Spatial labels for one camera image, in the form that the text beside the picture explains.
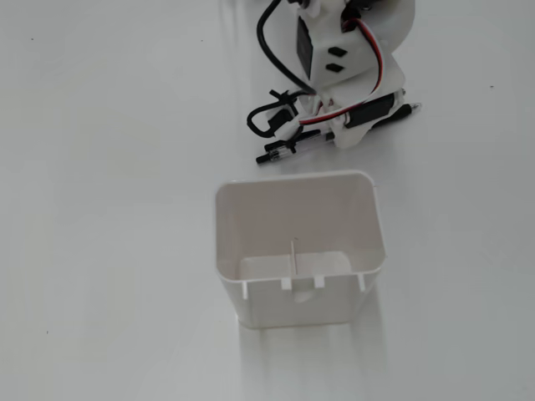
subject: container inner wall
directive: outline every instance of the container inner wall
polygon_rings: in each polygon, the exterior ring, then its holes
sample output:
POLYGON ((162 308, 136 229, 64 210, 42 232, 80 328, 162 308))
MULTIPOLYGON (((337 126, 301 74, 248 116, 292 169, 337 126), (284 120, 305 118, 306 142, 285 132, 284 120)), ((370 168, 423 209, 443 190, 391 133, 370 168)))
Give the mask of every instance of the container inner wall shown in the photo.
POLYGON ((231 183, 217 194, 217 267, 229 280, 367 272, 385 249, 359 173, 231 183), (292 256, 294 244, 295 259, 292 256))

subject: white surface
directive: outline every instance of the white surface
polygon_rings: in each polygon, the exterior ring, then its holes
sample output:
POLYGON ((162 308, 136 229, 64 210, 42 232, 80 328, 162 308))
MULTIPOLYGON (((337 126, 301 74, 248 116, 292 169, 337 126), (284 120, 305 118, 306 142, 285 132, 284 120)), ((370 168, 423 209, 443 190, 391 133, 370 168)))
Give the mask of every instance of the white surface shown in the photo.
POLYGON ((286 86, 265 6, 2 2, 0 399, 532 400, 535 2, 419 1, 397 59, 422 112, 259 170, 246 113, 286 86), (348 168, 389 251, 360 319, 241 329, 216 188, 348 168))
POLYGON ((353 321, 386 258, 360 171, 225 184, 216 227, 217 272, 249 328, 353 321))

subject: plastic box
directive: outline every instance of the plastic box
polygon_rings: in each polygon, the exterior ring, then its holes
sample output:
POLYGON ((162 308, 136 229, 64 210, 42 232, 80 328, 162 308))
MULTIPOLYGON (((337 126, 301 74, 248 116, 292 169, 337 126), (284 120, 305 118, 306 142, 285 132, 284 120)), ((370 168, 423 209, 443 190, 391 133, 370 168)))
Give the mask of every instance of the plastic box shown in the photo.
POLYGON ((249 328, 349 322, 385 260, 358 171, 226 184, 216 224, 217 270, 249 328))

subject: black pen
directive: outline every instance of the black pen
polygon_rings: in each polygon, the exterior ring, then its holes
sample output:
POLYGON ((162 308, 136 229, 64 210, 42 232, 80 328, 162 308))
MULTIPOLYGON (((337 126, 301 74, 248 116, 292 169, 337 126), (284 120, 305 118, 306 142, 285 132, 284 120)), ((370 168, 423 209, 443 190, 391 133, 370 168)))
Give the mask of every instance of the black pen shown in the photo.
POLYGON ((416 113, 421 109, 421 103, 404 104, 395 113, 393 113, 388 119, 382 119, 379 123, 375 124, 372 129, 383 127, 387 124, 406 119, 411 114, 416 113))

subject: red wire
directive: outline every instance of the red wire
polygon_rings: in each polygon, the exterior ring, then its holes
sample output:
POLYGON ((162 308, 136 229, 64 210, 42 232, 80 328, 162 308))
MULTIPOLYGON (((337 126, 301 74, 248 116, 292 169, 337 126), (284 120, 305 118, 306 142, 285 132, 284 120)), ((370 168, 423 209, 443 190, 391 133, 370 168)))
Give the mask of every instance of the red wire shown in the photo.
MULTIPOLYGON (((350 19, 350 20, 346 21, 342 28, 346 29, 347 26, 350 23, 356 23, 358 25, 360 32, 364 35, 366 40, 369 42, 371 48, 373 49, 375 57, 377 58, 377 62, 379 64, 379 75, 377 77, 377 83, 375 84, 374 89, 372 90, 372 93, 373 93, 379 87, 381 82, 383 81, 383 74, 384 74, 384 68, 385 68, 384 61, 381 58, 381 54, 380 54, 380 51, 379 51, 379 45, 374 41, 374 38, 373 38, 371 32, 367 29, 367 27, 365 27, 362 23, 360 23, 359 19, 355 18, 355 19, 350 19)), ((307 119, 307 120, 304 120, 303 122, 301 122, 300 124, 301 125, 312 125, 312 124, 322 123, 324 121, 329 121, 330 119, 335 119, 336 117, 339 117, 340 115, 348 113, 350 110, 356 109, 357 107, 361 106, 364 103, 365 102, 356 104, 355 106, 351 106, 351 107, 349 107, 347 109, 341 109, 336 114, 330 114, 329 117, 318 117, 317 119, 307 119)))

